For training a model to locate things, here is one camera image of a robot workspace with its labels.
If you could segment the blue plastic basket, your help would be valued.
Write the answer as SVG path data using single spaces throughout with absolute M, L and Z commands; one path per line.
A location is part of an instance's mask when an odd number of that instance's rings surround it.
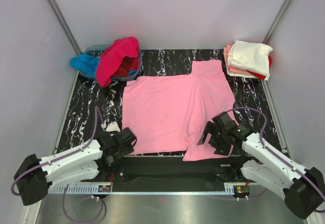
M 108 47 L 109 47 L 109 45 L 93 45 L 93 46 L 88 47 L 84 51 L 84 54 L 91 55 L 93 57 L 99 57 Z M 111 80 L 112 81 L 121 81 L 121 82 L 128 82 L 128 81 L 135 80 L 139 76 L 139 73 L 140 73 L 141 67 L 142 67 L 143 52 L 141 49 L 139 49 L 138 60 L 139 60 L 138 69 L 132 75 L 130 75 L 128 77 L 111 77 Z

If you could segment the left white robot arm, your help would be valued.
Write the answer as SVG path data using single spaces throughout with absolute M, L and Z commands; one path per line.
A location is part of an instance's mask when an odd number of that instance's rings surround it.
M 136 143 L 136 135 L 127 127 L 119 132 L 101 132 L 58 154 L 42 158 L 31 154 L 14 175 L 12 194 L 19 196 L 24 206 L 29 206 L 58 187 L 104 180 L 109 174 L 108 167 L 133 153 Z

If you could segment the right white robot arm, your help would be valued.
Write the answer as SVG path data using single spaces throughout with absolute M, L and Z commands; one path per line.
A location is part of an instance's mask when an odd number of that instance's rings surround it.
M 253 156 L 242 155 L 232 164 L 236 175 L 262 185 L 280 197 L 298 218 L 307 219 L 312 213 L 324 213 L 324 177 L 315 167 L 296 163 L 267 141 L 263 133 L 248 123 L 237 124 L 229 112 L 221 112 L 205 125 L 198 145 L 208 143 L 216 154 L 227 155 L 236 146 Z

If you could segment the light pink t-shirt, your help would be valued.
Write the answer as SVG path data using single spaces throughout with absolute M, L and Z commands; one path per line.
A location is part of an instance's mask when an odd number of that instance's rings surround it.
M 223 158 L 198 145 L 208 121 L 231 109 L 235 97 L 220 60 L 193 61 L 189 75 L 140 76 L 122 96 L 122 127 L 137 137 L 133 154 L 183 151 L 183 160 Z

